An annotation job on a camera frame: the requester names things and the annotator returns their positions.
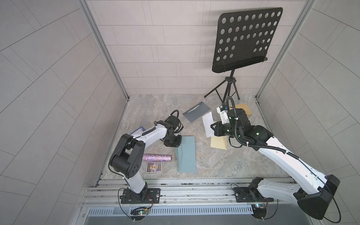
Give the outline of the plain white letter paper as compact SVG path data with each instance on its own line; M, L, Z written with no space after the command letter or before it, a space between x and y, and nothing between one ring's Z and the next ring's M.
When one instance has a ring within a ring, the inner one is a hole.
M212 124L214 124L212 112L208 112L202 117L205 135L207 138L214 136L214 130L212 129Z

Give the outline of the teal blue envelope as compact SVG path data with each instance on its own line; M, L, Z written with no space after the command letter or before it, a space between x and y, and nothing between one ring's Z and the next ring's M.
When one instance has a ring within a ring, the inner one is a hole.
M194 136L183 136L181 145L175 148L175 155L177 157L179 173L197 172Z

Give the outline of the white letter with blue print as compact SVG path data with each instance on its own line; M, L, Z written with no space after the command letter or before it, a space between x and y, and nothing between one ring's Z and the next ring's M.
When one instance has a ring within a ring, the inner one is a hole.
M131 136L138 136L141 135L144 131L146 131L146 129L143 126L140 126L139 128L137 128L135 131L133 131L132 133L130 133Z

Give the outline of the tan kraft envelope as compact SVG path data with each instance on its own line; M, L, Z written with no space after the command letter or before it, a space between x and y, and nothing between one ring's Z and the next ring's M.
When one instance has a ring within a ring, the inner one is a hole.
M250 116L252 114L249 106L247 104L237 104L235 105L237 109L243 109L247 116Z

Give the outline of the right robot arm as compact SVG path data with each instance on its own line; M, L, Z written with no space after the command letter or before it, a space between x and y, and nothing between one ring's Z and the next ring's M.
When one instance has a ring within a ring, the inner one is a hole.
M286 171L296 182L294 185L272 182L256 177L249 185L250 193L264 198L274 198L298 205L310 217L322 220L340 185L335 175L325 175L311 167L288 150L269 130L251 125L244 109L236 108L231 96L217 108L221 121L211 124L217 137L235 139L241 147L246 146L267 156Z

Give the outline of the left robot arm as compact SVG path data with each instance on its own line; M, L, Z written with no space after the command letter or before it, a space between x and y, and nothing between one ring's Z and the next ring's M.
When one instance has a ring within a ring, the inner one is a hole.
M109 170L125 180L127 188L118 195L119 203L158 203L160 189L150 188L139 173L147 147L160 140L166 147L177 148L181 145L183 124L179 120L179 111L174 110L169 117L155 121L154 126L141 134L131 136L124 134L113 151L109 162Z

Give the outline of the cream yellow envelope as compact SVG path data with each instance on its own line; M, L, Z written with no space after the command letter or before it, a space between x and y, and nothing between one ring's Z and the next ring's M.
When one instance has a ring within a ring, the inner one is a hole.
M227 137L226 136L212 136L211 148L227 150Z

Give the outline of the glittery purple microphone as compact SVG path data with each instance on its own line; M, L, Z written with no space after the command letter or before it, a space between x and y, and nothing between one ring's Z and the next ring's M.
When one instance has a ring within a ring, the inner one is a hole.
M162 154L144 154L142 157L144 162L171 162L172 155L162 155Z

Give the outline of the small colourful picture card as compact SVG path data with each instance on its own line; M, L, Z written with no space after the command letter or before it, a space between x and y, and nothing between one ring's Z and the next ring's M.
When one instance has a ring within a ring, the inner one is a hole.
M147 173L160 173L162 171L162 162L148 162L146 167Z

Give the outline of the left green circuit board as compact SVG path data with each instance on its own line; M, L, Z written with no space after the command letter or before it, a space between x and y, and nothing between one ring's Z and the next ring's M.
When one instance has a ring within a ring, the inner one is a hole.
M130 211L130 217L134 220L142 220L149 212L150 209L147 207L138 207Z

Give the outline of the green circuit board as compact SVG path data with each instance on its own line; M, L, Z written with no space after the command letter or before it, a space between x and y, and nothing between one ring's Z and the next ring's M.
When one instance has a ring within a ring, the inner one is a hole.
M252 208L252 216L256 219L260 219L263 220L266 218L267 216L267 207L264 204L252 204L251 205Z
M134 220L142 220L149 212L150 209L147 207L138 207L130 211L130 217Z

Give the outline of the white ventilation grille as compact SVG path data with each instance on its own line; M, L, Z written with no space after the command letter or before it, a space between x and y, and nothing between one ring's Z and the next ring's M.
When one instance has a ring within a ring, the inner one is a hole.
M91 207L89 216L126 216L130 215L130 207ZM184 215L251 215L251 205L188 205L188 206L154 206L150 216L184 216Z

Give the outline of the right green circuit board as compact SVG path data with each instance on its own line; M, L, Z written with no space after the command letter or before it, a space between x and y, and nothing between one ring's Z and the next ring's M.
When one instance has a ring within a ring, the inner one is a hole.
M260 219L263 220L266 218L267 216L267 207L264 204L252 204L251 205L252 208L252 216L256 219Z

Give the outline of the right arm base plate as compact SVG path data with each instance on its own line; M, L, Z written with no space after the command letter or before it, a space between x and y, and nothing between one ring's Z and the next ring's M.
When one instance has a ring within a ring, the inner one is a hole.
M238 203L268 203L274 202L273 198L265 198L255 188L232 187Z

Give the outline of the aluminium rail frame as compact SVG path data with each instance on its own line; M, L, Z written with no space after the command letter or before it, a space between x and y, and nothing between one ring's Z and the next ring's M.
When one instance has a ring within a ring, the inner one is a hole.
M224 205L236 204L234 188L247 187L251 178L211 179L147 179L149 188L159 188L158 203L171 205ZM127 184L124 180L100 180L97 187L85 190L80 206L117 207Z

